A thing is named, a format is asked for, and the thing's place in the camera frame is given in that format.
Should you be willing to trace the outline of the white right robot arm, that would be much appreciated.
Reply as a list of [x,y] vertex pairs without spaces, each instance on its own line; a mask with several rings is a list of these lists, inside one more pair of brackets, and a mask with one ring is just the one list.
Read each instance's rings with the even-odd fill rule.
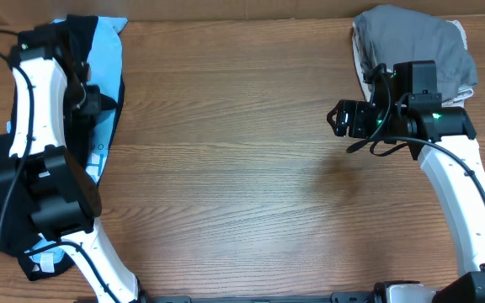
[[375,284],[337,293],[333,302],[485,302],[485,171],[477,133],[462,107],[444,107],[434,61],[381,63],[363,76],[367,101],[340,100],[327,114],[336,136],[356,142],[349,153],[383,142],[387,155],[407,147],[431,182],[455,246],[458,278],[441,290],[418,281]]

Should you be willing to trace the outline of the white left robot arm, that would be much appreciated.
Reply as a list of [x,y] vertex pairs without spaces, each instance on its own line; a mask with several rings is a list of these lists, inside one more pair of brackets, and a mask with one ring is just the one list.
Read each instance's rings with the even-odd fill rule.
[[23,31],[5,56],[15,91],[9,130],[0,135],[0,251],[29,279],[74,266],[97,301],[143,302],[138,278],[104,231],[88,172],[96,128],[120,112],[120,101],[90,82],[97,27],[85,18]]

